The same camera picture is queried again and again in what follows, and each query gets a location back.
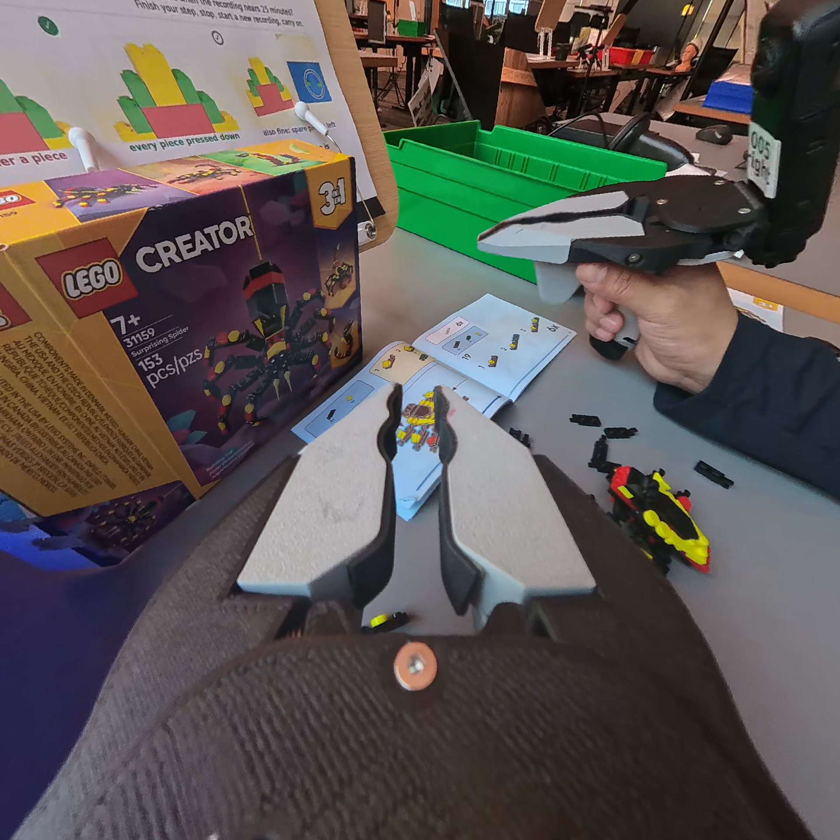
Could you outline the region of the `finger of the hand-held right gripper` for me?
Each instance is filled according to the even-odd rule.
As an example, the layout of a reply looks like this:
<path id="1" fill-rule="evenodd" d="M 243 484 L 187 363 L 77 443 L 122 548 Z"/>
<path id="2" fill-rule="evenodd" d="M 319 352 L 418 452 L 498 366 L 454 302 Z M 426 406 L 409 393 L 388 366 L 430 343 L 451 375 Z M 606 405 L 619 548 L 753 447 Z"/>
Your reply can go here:
<path id="1" fill-rule="evenodd" d="M 477 239 L 477 248 L 494 256 L 531 261 L 541 299 L 550 304 L 562 304 L 580 285 L 574 270 L 565 266 L 582 261 L 581 257 L 571 257 L 574 241 L 636 237 L 643 233 L 643 223 L 615 212 L 566 221 L 549 220 L 546 213 L 524 213 L 482 233 Z"/>
<path id="2" fill-rule="evenodd" d="M 562 223 L 583 217 L 621 214 L 622 208 L 631 200 L 624 190 L 610 192 L 587 192 L 557 202 L 534 208 L 510 217 L 510 223 Z"/>

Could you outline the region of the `purple and yellow lego box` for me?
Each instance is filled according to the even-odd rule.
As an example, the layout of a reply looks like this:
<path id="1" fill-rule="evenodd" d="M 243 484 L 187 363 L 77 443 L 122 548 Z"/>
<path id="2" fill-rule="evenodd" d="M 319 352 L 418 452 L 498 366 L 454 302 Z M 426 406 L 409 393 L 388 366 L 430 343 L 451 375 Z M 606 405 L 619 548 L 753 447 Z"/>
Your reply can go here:
<path id="1" fill-rule="evenodd" d="M 355 161 L 278 142 L 2 189 L 2 492 L 227 476 L 361 359 Z"/>

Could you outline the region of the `group of black lego plates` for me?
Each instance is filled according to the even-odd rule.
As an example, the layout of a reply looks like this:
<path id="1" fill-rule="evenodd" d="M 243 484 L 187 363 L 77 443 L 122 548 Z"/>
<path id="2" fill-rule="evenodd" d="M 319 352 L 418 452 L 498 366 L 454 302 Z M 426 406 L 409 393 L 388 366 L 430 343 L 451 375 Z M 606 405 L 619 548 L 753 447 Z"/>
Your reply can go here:
<path id="1" fill-rule="evenodd" d="M 602 435 L 593 447 L 589 467 L 596 469 L 604 475 L 608 475 L 612 470 L 617 468 L 615 464 L 608 460 L 607 442 L 609 440 L 629 439 L 636 436 L 638 432 L 636 427 L 604 427 L 601 418 L 597 415 L 574 413 L 570 415 L 569 421 L 572 424 L 582 427 L 593 427 L 602 430 Z M 703 460 L 696 462 L 694 470 L 719 487 L 729 489 L 733 486 L 732 479 Z"/>

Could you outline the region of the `lego instruction booklet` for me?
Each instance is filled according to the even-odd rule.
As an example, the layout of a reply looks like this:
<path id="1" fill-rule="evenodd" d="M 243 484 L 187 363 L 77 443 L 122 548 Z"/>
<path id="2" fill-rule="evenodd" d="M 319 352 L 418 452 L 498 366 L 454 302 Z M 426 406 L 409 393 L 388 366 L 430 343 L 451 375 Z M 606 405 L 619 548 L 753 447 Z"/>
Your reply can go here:
<path id="1" fill-rule="evenodd" d="M 410 521 L 440 480 L 434 388 L 446 386 L 494 417 L 515 402 L 575 331 L 490 294 L 426 331 L 374 354 L 349 383 L 292 428 L 305 444 L 338 425 L 386 383 L 402 386 L 393 460 L 396 512 Z"/>

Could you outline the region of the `person's right hand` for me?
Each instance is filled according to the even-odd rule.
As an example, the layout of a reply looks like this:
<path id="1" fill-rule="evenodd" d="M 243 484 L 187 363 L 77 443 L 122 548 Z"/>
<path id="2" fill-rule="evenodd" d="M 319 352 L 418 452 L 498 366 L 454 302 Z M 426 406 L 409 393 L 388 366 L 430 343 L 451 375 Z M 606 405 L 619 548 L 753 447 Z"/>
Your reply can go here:
<path id="1" fill-rule="evenodd" d="M 585 326 L 615 341 L 632 314 L 638 362 L 656 382 L 696 395 L 710 385 L 739 325 L 716 264 L 676 266 L 660 276 L 614 264 L 578 265 Z"/>

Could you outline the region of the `plywood display board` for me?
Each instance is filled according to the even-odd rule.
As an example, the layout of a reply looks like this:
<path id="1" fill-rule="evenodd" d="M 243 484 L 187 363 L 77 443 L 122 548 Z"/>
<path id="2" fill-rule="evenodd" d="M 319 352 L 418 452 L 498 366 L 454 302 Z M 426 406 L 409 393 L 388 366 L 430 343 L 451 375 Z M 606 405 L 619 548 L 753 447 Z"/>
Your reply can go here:
<path id="1" fill-rule="evenodd" d="M 374 220 L 375 237 L 360 238 L 360 251 L 364 252 L 382 245 L 396 229 L 399 216 L 396 179 L 344 5 L 340 1 L 316 1 L 314 4 L 332 66 L 359 134 L 376 197 L 383 208 L 383 214 Z"/>

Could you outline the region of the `green plastic bin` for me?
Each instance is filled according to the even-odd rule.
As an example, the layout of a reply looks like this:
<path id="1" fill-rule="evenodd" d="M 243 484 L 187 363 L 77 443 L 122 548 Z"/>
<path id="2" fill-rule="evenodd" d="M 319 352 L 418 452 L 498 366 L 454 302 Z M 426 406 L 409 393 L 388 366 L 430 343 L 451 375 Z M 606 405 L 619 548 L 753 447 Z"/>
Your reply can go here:
<path id="1" fill-rule="evenodd" d="M 525 281 L 533 264 L 487 255 L 478 236 L 500 221 L 578 193 L 662 178 L 666 164 L 478 121 L 385 131 L 397 225 Z"/>

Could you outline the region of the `person's right forearm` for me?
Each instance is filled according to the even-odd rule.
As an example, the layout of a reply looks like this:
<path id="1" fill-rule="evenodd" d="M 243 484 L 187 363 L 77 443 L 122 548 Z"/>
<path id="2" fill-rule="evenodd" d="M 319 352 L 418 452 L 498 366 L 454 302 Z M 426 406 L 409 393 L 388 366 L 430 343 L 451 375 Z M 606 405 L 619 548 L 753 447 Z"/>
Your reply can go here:
<path id="1" fill-rule="evenodd" d="M 743 316 L 696 395 L 660 384 L 671 421 L 839 498 L 839 363 L 826 345 Z"/>

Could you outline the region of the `black handheld device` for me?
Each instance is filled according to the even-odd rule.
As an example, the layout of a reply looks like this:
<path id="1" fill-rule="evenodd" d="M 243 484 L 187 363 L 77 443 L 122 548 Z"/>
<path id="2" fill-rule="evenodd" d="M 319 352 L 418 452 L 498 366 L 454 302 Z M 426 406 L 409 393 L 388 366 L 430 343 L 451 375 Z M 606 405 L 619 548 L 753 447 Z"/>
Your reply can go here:
<path id="1" fill-rule="evenodd" d="M 607 142 L 606 148 L 609 151 L 660 161 L 666 164 L 668 172 L 674 172 L 686 165 L 694 165 L 694 156 L 685 147 L 650 128 L 653 116 L 651 112 L 641 112 L 630 119 Z"/>

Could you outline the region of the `blue box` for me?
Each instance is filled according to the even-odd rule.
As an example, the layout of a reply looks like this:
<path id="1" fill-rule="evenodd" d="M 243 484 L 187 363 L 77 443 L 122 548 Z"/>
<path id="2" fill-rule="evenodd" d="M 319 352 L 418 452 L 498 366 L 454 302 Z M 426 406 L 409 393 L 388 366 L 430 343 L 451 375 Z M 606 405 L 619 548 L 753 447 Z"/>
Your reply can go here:
<path id="1" fill-rule="evenodd" d="M 709 110 L 749 116 L 753 106 L 753 89 L 749 77 L 725 75 L 710 84 L 703 107 Z"/>

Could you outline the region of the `printed paper sheet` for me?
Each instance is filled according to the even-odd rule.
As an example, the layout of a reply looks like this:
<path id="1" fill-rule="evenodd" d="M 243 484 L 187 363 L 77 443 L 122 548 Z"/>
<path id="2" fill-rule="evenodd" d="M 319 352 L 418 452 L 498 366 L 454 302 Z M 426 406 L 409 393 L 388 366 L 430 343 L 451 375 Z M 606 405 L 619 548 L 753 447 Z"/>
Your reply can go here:
<path id="1" fill-rule="evenodd" d="M 784 307 L 781 304 L 732 288 L 728 289 L 728 294 L 735 309 L 744 317 L 778 332 L 784 331 Z"/>

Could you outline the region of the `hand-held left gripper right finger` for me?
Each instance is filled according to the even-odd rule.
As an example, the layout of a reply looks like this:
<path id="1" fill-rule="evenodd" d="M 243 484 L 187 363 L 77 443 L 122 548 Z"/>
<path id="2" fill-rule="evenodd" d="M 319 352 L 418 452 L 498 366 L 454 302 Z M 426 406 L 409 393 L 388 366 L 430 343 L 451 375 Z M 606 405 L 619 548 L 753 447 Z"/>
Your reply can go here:
<path id="1" fill-rule="evenodd" d="M 595 578 L 530 451 L 446 386 L 435 387 L 435 421 L 440 565 L 455 612 L 485 625 L 501 604 L 593 593 Z"/>

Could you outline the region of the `white printed instruction poster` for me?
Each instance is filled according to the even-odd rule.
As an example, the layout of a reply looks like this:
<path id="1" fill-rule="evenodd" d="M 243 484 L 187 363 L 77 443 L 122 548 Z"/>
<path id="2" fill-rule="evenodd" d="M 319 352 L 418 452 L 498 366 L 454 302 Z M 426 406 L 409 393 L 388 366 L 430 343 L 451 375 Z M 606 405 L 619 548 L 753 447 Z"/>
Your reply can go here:
<path id="1" fill-rule="evenodd" d="M 308 142 L 352 156 L 373 198 L 314 3 L 2 2 L 2 186 L 84 172 L 81 127 L 100 169 Z"/>

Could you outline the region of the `black yellow red lego model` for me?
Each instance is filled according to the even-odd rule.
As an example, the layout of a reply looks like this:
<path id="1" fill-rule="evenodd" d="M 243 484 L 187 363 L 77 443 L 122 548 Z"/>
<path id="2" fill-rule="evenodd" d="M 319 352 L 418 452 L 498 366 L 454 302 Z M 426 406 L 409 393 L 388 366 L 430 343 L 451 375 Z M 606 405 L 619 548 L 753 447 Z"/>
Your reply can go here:
<path id="1" fill-rule="evenodd" d="M 608 493 L 612 518 L 661 574 L 673 563 L 710 572 L 710 543 L 691 516 L 690 493 L 674 492 L 662 470 L 645 474 L 630 465 L 615 467 Z"/>

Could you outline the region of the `wooden cabinet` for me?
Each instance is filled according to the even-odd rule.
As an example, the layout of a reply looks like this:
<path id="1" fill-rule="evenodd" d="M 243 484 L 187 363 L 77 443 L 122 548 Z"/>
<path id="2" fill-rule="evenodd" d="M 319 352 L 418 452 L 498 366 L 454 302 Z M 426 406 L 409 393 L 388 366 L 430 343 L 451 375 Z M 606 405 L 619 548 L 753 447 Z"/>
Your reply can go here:
<path id="1" fill-rule="evenodd" d="M 528 56 L 505 48 L 494 125 L 524 129 L 545 116 L 545 105 Z"/>

